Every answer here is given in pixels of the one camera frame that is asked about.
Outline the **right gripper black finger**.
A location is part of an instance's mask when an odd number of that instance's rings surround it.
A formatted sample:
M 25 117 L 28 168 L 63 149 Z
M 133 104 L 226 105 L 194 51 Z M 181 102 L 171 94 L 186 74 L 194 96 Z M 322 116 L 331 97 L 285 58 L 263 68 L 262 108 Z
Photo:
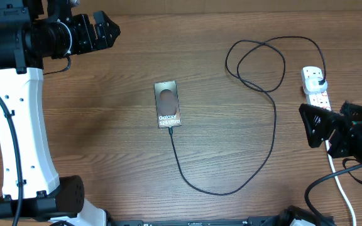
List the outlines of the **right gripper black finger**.
M 299 112 L 304 123 L 307 141 L 311 148 L 318 148 L 329 139 L 334 130 L 346 128 L 344 116 L 322 107 L 301 104 Z
M 352 104 L 348 101 L 341 106 L 340 113 L 349 117 L 351 121 L 362 121 L 362 106 Z

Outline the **Galaxy smartphone with bronze screen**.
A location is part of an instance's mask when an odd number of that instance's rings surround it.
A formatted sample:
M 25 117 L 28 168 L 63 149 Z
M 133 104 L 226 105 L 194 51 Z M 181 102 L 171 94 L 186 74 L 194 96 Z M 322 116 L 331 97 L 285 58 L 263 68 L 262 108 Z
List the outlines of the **Galaxy smartphone with bronze screen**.
M 158 128 L 182 125 L 176 81 L 154 84 Z

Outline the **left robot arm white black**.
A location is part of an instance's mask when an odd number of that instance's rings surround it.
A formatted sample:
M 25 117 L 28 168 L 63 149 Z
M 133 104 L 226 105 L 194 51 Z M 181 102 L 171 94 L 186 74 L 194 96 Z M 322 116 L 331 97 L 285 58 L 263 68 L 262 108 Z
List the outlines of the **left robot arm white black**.
M 80 176 L 58 175 L 43 116 L 43 59 L 111 48 L 119 26 L 103 11 L 73 15 L 76 1 L 0 0 L 0 219 L 113 225 L 85 197 Z

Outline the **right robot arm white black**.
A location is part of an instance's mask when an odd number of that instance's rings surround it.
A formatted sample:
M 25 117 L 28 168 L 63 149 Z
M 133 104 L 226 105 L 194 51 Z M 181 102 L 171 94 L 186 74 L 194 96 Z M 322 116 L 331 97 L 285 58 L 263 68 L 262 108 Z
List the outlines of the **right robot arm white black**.
M 318 148 L 323 142 L 329 144 L 327 153 L 332 158 L 341 158 L 344 169 L 323 176 L 312 182 L 304 198 L 309 211 L 289 206 L 276 216 L 275 225 L 334 225 L 331 217 L 323 216 L 310 202 L 309 193 L 318 184 L 335 176 L 362 168 L 362 106 L 345 102 L 339 113 L 302 104 L 299 108 L 309 146 Z M 357 165 L 345 166 L 355 160 Z

